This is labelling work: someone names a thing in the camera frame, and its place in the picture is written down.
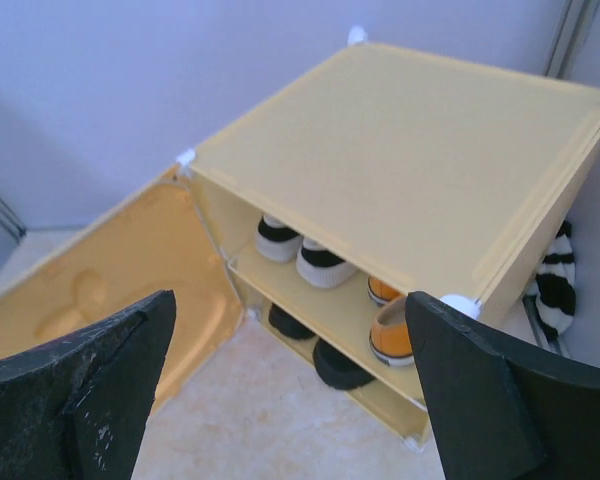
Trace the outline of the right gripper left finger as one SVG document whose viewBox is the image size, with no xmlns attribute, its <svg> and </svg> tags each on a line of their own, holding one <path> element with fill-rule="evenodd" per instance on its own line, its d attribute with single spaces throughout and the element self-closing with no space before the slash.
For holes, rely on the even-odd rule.
<svg viewBox="0 0 600 480">
<path fill-rule="evenodd" d="M 174 332 L 157 291 L 0 360 L 0 479 L 129 479 Z"/>
</svg>

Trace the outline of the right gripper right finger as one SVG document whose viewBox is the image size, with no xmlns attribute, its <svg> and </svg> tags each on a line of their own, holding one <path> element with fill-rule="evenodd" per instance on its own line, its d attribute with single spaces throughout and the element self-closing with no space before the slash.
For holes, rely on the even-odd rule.
<svg viewBox="0 0 600 480">
<path fill-rule="evenodd" d="M 600 479 L 600 368 L 425 292 L 405 318 L 448 479 Z"/>
</svg>

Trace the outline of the orange canvas sneaker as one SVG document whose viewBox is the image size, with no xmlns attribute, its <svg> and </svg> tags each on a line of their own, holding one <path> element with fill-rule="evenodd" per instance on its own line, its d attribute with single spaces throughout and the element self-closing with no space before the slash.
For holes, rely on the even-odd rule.
<svg viewBox="0 0 600 480">
<path fill-rule="evenodd" d="M 369 334 L 372 353 L 389 367 L 414 363 L 413 348 L 405 317 L 406 297 L 397 297 L 383 306 L 373 319 Z"/>
<path fill-rule="evenodd" d="M 369 276 L 367 279 L 367 293 L 371 301 L 378 307 L 384 307 L 394 300 L 404 297 L 401 292 L 373 276 Z"/>
</svg>

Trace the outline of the black chunky shoe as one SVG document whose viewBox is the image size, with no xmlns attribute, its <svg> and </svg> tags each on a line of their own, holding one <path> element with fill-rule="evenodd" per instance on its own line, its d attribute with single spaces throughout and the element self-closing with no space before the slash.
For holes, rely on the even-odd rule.
<svg viewBox="0 0 600 480">
<path fill-rule="evenodd" d="M 268 314 L 269 324 L 281 335 L 292 340 L 309 340 L 315 333 L 276 304 L 272 304 Z"/>
<path fill-rule="evenodd" d="M 319 339 L 312 353 L 319 378 L 329 387 L 339 391 L 351 391 L 368 385 L 375 377 L 336 348 Z"/>
</svg>

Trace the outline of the yellow cabinet door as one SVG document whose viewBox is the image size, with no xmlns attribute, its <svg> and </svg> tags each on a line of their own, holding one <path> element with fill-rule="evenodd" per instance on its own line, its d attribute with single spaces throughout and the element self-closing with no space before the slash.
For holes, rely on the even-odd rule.
<svg viewBox="0 0 600 480">
<path fill-rule="evenodd" d="M 202 179 L 171 168 L 0 291 L 0 359 L 170 290 L 177 318 L 156 389 L 161 407 L 241 321 L 207 226 Z"/>
</svg>

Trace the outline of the black white sneaker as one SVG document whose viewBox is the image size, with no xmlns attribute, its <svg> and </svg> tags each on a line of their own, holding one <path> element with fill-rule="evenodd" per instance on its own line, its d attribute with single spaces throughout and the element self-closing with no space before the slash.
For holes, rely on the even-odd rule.
<svg viewBox="0 0 600 480">
<path fill-rule="evenodd" d="M 275 217 L 263 214 L 255 233 L 257 251 L 276 263 L 288 263 L 296 257 L 303 237 Z"/>
<path fill-rule="evenodd" d="M 339 287 L 357 272 L 353 264 L 308 237 L 301 242 L 296 270 L 307 283 L 319 289 Z"/>
</svg>

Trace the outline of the yellow shoe cabinet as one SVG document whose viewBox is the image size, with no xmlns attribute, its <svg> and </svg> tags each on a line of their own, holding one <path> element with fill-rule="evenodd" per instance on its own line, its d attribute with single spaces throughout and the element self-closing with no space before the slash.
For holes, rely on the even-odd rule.
<svg viewBox="0 0 600 480">
<path fill-rule="evenodd" d="M 417 370 L 374 357 L 373 276 L 460 294 L 497 326 L 600 148 L 600 89 L 382 45 L 349 46 L 179 157 L 249 316 L 276 304 L 375 377 L 354 399 L 424 443 Z M 353 264 L 333 289 L 255 246 L 268 214 Z"/>
</svg>

